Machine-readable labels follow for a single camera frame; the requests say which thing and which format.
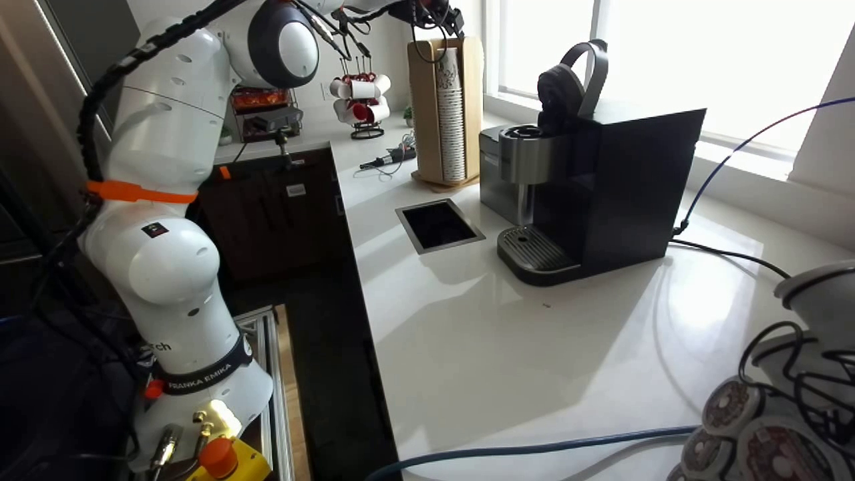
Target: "paper towel roll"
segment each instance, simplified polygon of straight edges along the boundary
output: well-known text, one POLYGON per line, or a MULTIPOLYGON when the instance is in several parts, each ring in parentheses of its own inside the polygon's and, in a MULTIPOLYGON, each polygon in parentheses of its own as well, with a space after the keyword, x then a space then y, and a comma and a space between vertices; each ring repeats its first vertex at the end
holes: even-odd
POLYGON ((455 184, 465 180, 463 155, 463 88, 458 48, 447 48, 435 72, 438 125, 442 125, 442 159, 443 181, 455 184))

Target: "cabinet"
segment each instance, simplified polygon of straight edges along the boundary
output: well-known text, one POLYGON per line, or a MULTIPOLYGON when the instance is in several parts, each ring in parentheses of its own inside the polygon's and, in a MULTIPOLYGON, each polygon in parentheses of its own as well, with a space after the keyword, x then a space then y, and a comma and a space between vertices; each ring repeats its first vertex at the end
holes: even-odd
POLYGON ((344 220, 328 151, 244 160, 231 171, 233 180, 215 175, 188 215, 217 244, 225 290, 343 259, 344 220))

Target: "kitchen appliance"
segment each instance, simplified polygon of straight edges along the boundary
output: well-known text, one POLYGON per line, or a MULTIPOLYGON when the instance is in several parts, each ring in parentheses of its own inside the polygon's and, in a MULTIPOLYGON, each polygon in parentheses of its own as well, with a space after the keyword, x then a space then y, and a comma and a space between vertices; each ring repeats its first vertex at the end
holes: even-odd
POLYGON ((481 135, 481 204, 515 225, 497 254, 527 283, 658 259, 670 242, 706 111, 598 123, 606 72, 606 44, 579 44, 541 76, 538 128, 481 135), (582 54, 589 85, 573 72, 582 54))

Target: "power cord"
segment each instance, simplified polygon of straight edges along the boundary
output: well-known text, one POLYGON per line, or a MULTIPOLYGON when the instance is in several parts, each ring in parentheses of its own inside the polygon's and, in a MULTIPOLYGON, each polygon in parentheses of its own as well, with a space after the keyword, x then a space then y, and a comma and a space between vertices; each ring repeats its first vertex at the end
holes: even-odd
POLYGON ((765 262, 758 256, 749 256, 749 254, 741 254, 741 251, 725 251, 725 250, 714 250, 714 246, 704 246, 704 244, 692 244, 692 242, 681 242, 681 239, 670 239, 670 244, 680 244, 680 246, 688 246, 688 250, 698 250, 698 251, 706 251, 706 254, 714 254, 714 256, 745 259, 745 262, 754 262, 754 264, 761 264, 761 267, 777 274, 781 278, 791 278, 784 267, 777 267, 772 262, 765 262))
POLYGON ((777 119, 774 123, 758 128, 758 131, 757 131, 754 136, 749 136, 745 141, 741 141, 741 145, 706 177, 706 181, 704 181, 701 191, 694 192, 694 199, 692 199, 684 220, 680 223, 680 228, 674 228, 674 239, 690 229, 690 220, 692 220, 701 199, 704 199, 706 191, 712 187, 712 181, 714 181, 714 180, 721 175, 721 169, 725 169, 737 153, 744 153, 750 141, 757 141, 761 135, 766 135, 766 131, 777 128, 781 123, 789 123, 789 120, 795 120, 795 119, 800 119, 800 116, 807 116, 807 113, 815 113, 815 111, 832 111, 832 107, 852 105, 852 103, 855 103, 855 97, 843 97, 843 100, 832 100, 832 103, 821 103, 821 105, 797 111, 797 113, 791 113, 791 116, 787 116, 787 119, 777 119))
POLYGON ((390 477, 402 477, 414 465, 432 465, 450 461, 473 461, 473 457, 533 457, 547 451, 573 451, 573 450, 590 450, 590 446, 609 446, 609 445, 630 445, 630 441, 650 441, 650 438, 674 438, 674 437, 692 437, 698 429, 665 429, 665 430, 636 430, 624 437, 601 437, 601 438, 579 438, 579 441, 562 441, 562 445, 538 445, 538 446, 497 446, 497 450, 461 450, 461 451, 435 451, 424 457, 412 457, 396 465, 386 465, 374 471, 366 481, 382 481, 390 477))
POLYGON ((777 119, 774 123, 758 128, 757 135, 750 135, 745 141, 741 141, 721 163, 717 163, 717 169, 706 177, 706 181, 701 184, 701 191, 694 192, 684 220, 680 223, 680 228, 674 228, 670 233, 670 244, 681 244, 681 246, 692 246, 698 251, 706 251, 706 254, 717 254, 717 256, 732 256, 732 259, 749 259, 749 262, 757 262, 772 274, 777 274, 781 278, 791 278, 787 271, 781 271, 777 264, 772 262, 765 262, 765 259, 757 259, 757 256, 749 256, 749 254, 737 254, 737 251, 725 251, 725 250, 712 250, 712 246, 704 246, 704 244, 690 244, 690 242, 680 242, 677 235, 688 233, 690 229, 690 223, 692 223, 692 215, 701 204, 701 199, 706 195, 706 191, 712 187, 712 181, 721 175, 721 169, 737 155, 744 153, 750 141, 757 141, 761 135, 777 128, 781 123, 789 123, 800 116, 807 116, 807 113, 819 113, 819 111, 832 111, 832 107, 843 107, 843 105, 855 105, 855 97, 843 97, 843 100, 832 100, 832 103, 821 103, 821 105, 813 105, 813 107, 805 107, 805 111, 797 111, 787 119, 777 119))
POLYGON ((744 358, 741 358, 741 370, 737 370, 737 376, 741 383, 750 386, 750 387, 758 387, 761 392, 766 395, 774 395, 774 398, 787 398, 791 400, 805 425, 821 438, 825 441, 832 450, 837 450, 839 454, 844 454, 847 461, 855 461, 855 450, 852 450, 852 438, 855 438, 855 406, 852 405, 844 405, 839 400, 839 392, 843 387, 851 387, 852 395, 855 395, 855 371, 852 371, 852 362, 855 362, 855 350, 823 350, 821 355, 832 363, 839 363, 839 370, 844 371, 844 376, 832 376, 832 375, 823 375, 823 371, 805 371, 805 366, 797 370, 797 362, 800 355, 805 354, 807 346, 815 346, 819 339, 809 338, 809 331, 805 331, 800 324, 795 320, 784 320, 784 324, 772 324, 766 326, 765 331, 758 331, 749 348, 744 350, 744 358), (784 342, 784 346, 772 346, 761 354, 758 346, 765 339, 770 339, 774 331, 784 331, 789 328, 791 338, 784 342), (766 383, 757 383, 750 379, 749 375, 749 363, 758 363, 761 358, 772 355, 772 354, 784 354, 784 350, 791 350, 791 355, 787 358, 784 363, 784 376, 789 383, 795 383, 795 392, 787 392, 774 386, 766 386, 766 383), (819 409, 819 406, 809 406, 807 405, 807 392, 825 400, 825 405, 835 405, 829 409, 819 409))

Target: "black cable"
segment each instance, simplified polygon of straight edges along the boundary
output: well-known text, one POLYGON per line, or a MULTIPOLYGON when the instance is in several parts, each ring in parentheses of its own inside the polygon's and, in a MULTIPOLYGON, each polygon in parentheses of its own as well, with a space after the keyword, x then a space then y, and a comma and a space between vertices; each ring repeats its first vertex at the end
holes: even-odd
POLYGON ((795 320, 781 320, 781 324, 772 324, 772 326, 761 328, 741 355, 741 366, 737 366, 741 376, 749 376, 745 370, 749 370, 749 362, 750 362, 754 350, 758 348, 758 342, 765 342, 772 331, 781 331, 781 328, 795 328, 795 334, 800 339, 805 338, 805 328, 800 324, 795 324, 795 320))
POLYGON ((692 199, 684 220, 680 223, 680 228, 674 228, 674 235, 688 233, 690 220, 692 220, 701 199, 706 195, 706 191, 712 187, 712 181, 720 177, 720 171, 732 160, 732 155, 744 153, 750 141, 757 141, 761 135, 777 128, 781 123, 789 123, 789 120, 795 120, 795 119, 800 119, 800 116, 807 116, 807 113, 815 113, 815 111, 832 111, 832 107, 852 105, 852 103, 855 103, 855 97, 832 100, 832 103, 823 103, 823 105, 813 105, 813 107, 797 111, 797 113, 791 113, 791 116, 787 116, 787 119, 777 119, 774 123, 758 128, 754 136, 749 136, 744 145, 737 145, 737 147, 706 177, 706 181, 704 181, 701 191, 694 192, 694 199, 692 199))
POLYGON ((706 251, 706 254, 717 254, 717 256, 745 259, 745 262, 754 262, 754 264, 761 264, 761 267, 777 274, 781 278, 791 278, 787 271, 781 271, 777 264, 765 262, 758 256, 749 256, 749 254, 741 254, 741 251, 712 250, 712 246, 681 242, 681 239, 670 239, 670 244, 690 246, 690 250, 698 250, 698 251, 706 251))
POLYGON ((303 12, 303 16, 311 22, 311 26, 318 33, 318 38, 328 45, 328 48, 335 48, 336 54, 339 54, 339 58, 347 58, 351 61, 351 54, 344 54, 328 34, 327 34, 327 29, 316 22, 316 18, 320 18, 332 33, 336 33, 336 26, 327 18, 327 16, 320 16, 314 5, 307 5, 307 4, 295 4, 296 5, 296 12, 303 12))
MULTIPOLYGON (((758 331, 749 348, 744 350, 741 355, 741 370, 737 370, 737 376, 750 386, 750 387, 758 387, 770 395, 777 395, 777 398, 787 398, 791 400, 797 409, 800 409, 800 418, 805 419, 805 425, 819 437, 823 438, 829 446, 835 446, 839 454, 855 461, 855 450, 844 446, 847 441, 852 441, 855 437, 855 406, 852 405, 844 405, 839 400, 837 395, 829 395, 823 392, 821 387, 813 387, 809 379, 823 379, 823 383, 835 383, 835 386, 844 386, 844 387, 852 387, 852 379, 839 379, 839 376, 829 376, 829 375, 815 375, 815 371, 797 371, 797 358, 803 355, 803 348, 807 342, 819 342, 815 338, 809 338, 800 324, 795 320, 784 320, 784 324, 772 324, 766 326, 765 331, 758 331), (770 348, 758 355, 754 355, 754 350, 758 348, 758 342, 765 342, 772 331, 781 331, 781 328, 791 328, 797 334, 797 339, 787 342, 787 346, 777 346, 777 348, 770 348), (795 395, 777 391, 774 386, 766 386, 766 383, 754 383, 749 376, 749 362, 758 362, 770 354, 781 354, 791 348, 795 354, 789 355, 789 362, 784 363, 784 375, 795 383, 795 395), (837 409, 844 409, 851 414, 851 423, 843 423, 839 413, 837 409, 815 409, 805 400, 805 392, 813 392, 819 398, 823 398, 825 405, 835 405, 837 409)), ((825 350, 823 358, 829 362, 839 362, 839 363, 851 363, 847 358, 855 355, 852 350, 825 350)))

